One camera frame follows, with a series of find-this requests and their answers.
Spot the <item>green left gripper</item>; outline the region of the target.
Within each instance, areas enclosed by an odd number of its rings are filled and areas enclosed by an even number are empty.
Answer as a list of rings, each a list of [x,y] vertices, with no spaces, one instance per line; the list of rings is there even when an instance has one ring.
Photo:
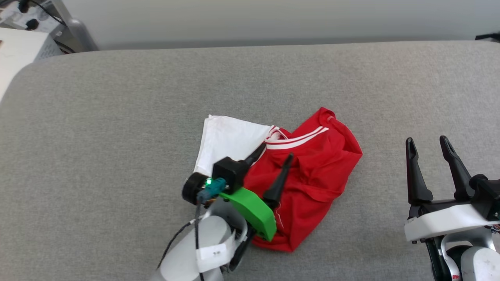
[[[261,143],[244,162],[250,167],[261,157],[266,148],[265,143]],[[256,234],[263,240],[272,241],[277,232],[277,223],[274,210],[279,206],[285,183],[293,162],[293,153],[290,153],[283,163],[282,169],[270,188],[264,193],[264,197],[259,197],[255,192],[244,187],[236,190],[232,194],[222,192],[219,194],[223,199],[228,200],[237,212],[255,229]]]

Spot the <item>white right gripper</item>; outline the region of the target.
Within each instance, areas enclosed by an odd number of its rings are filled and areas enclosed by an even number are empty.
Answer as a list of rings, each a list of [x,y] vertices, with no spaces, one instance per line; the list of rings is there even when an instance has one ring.
[[[459,155],[449,139],[442,135],[439,138],[443,158],[448,162],[455,185],[454,197],[458,201],[469,201],[475,194],[469,186],[471,179]],[[425,215],[419,215],[422,203],[431,202],[434,197],[427,188],[420,166],[418,151],[413,138],[405,141],[408,203],[411,205],[409,218],[405,222],[404,231],[409,242],[441,235],[469,231],[484,226],[500,225],[500,219],[488,221],[470,203],[450,206]]]

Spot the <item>red and white garment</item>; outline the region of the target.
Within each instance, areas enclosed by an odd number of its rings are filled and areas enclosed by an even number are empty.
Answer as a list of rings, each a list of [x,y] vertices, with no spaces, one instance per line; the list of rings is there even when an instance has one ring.
[[[334,112],[320,108],[294,132],[226,116],[208,116],[195,162],[195,172],[211,176],[225,157],[243,160],[261,144],[266,148],[244,179],[244,187],[263,197],[289,154],[293,161],[280,204],[275,209],[277,233],[272,241],[255,238],[264,249],[293,252],[318,226],[344,191],[362,157],[352,132]]]

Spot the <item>grey fabric sofa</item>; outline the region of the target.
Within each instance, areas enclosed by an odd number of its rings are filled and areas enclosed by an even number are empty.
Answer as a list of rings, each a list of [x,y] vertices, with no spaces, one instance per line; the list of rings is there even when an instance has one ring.
[[[251,247],[227,281],[433,280],[405,240],[405,140],[435,199],[500,178],[500,43],[422,41],[62,55],[26,66],[0,103],[0,281],[147,281],[194,217],[182,185],[209,114],[292,132],[320,107],[363,157],[291,253]]]

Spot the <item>white metal frame leg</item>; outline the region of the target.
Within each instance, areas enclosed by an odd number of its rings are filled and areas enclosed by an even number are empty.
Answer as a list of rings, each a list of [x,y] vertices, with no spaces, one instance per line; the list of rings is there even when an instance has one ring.
[[[81,45],[83,52],[98,51],[99,48],[90,36],[85,24],[70,13],[64,4],[64,0],[51,1],[61,18],[64,20],[65,24],[68,26],[68,29],[73,37]]]

